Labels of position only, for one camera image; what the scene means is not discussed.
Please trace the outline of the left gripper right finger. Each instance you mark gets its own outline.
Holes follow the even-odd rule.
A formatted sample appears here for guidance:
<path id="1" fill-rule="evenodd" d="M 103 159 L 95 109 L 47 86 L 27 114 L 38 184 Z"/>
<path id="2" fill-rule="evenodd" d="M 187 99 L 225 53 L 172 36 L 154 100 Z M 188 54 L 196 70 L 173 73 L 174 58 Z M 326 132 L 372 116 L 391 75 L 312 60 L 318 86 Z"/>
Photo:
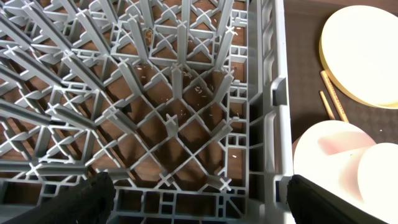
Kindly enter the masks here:
<path id="1" fill-rule="evenodd" d="M 289 180 L 286 198 L 297 224 L 386 224 L 301 175 Z"/>

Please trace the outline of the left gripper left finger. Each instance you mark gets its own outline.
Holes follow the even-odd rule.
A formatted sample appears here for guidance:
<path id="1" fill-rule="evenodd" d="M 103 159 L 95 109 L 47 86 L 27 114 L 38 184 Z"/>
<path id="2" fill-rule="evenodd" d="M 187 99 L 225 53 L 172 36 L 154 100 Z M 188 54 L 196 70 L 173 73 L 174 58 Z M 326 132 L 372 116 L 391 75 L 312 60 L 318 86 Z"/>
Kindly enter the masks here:
<path id="1" fill-rule="evenodd" d="M 107 172 L 100 172 L 5 224 L 106 223 L 116 189 Z"/>

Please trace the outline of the white pink bowl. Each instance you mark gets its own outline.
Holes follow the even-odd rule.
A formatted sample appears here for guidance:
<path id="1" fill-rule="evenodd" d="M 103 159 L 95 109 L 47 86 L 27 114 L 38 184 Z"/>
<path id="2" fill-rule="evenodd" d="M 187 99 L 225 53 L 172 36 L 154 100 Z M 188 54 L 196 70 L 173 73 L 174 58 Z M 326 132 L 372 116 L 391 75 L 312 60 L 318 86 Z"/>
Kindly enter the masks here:
<path id="1" fill-rule="evenodd" d="M 292 145 L 294 172 L 362 211 L 397 223 L 397 145 L 376 143 L 357 126 L 329 120 Z"/>

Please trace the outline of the yellow plate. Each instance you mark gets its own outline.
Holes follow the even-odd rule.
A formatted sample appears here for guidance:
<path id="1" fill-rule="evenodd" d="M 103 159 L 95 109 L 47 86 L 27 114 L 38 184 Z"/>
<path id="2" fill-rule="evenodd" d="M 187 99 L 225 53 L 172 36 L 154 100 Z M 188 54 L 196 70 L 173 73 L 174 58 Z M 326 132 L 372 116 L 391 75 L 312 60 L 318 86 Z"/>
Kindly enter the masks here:
<path id="1" fill-rule="evenodd" d="M 323 26 L 319 53 L 327 75 L 346 96 L 397 109 L 397 16 L 372 6 L 341 8 Z"/>

